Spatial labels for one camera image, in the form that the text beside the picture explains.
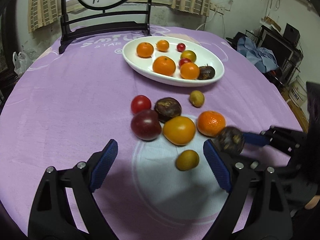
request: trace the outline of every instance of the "chair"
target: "chair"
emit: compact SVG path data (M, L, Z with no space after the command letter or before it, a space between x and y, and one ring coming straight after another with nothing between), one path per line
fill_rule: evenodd
M247 37L247 35L245 35L244 33L238 32L236 36L234 36L234 38L226 38L226 40L228 41L228 43L233 49L237 50L238 41L242 37Z

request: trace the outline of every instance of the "power outlet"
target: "power outlet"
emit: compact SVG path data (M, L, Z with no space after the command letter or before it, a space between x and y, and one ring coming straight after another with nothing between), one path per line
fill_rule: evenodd
M215 3L210 3L210 10L216 11L217 9L218 9L218 5L216 5Z
M224 14L225 10L226 10L226 8L224 6L220 6L220 7L218 7L217 12L220 14Z

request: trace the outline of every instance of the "plastic bag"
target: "plastic bag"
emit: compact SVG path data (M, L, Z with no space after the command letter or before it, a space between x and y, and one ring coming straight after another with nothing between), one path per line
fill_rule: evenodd
M15 73L17 73L19 77L22 77L22 75L33 63L33 61L24 52L19 52L19 55L17 55L17 53L14 52L12 60L14 64L14 71Z

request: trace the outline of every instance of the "dark purple tomato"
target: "dark purple tomato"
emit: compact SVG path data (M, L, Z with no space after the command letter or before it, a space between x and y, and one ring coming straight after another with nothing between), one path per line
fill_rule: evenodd
M137 114L142 110L146 110L150 108L151 108L150 99L143 95L136 96L131 102L131 111L133 114Z
M183 52L186 49L186 46L183 43L177 45L177 51Z
M162 131L157 112L148 109L137 113L131 120L131 130L141 140L156 139Z

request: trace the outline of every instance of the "white oval plate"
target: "white oval plate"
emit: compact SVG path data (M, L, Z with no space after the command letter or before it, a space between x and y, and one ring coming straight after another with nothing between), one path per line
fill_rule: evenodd
M167 52L160 52L156 49L156 44L159 40L166 40L169 42L169 50ZM154 47L154 52L150 58L141 58L137 55L137 46L141 42L149 42ZM191 50L195 52L197 59L195 64L198 66L209 65L212 66L216 73L212 79L207 80L189 80L183 79L180 76L180 70L178 67L178 62L180 60L181 52L177 51L177 44L184 43L186 45L186 50ZM211 51L201 47L198 44L192 43L190 41L185 41L178 38L172 37L162 37L162 36L148 36L138 38L129 41L122 49L122 55L125 61L132 67L135 71L141 75L150 78L154 81L158 81L164 84L178 86L178 87L201 87L212 84L219 80L224 74L224 66L221 60L214 55ZM165 76L153 72L152 64L154 60L160 56L167 56L171 58L176 63L176 71L172 76Z

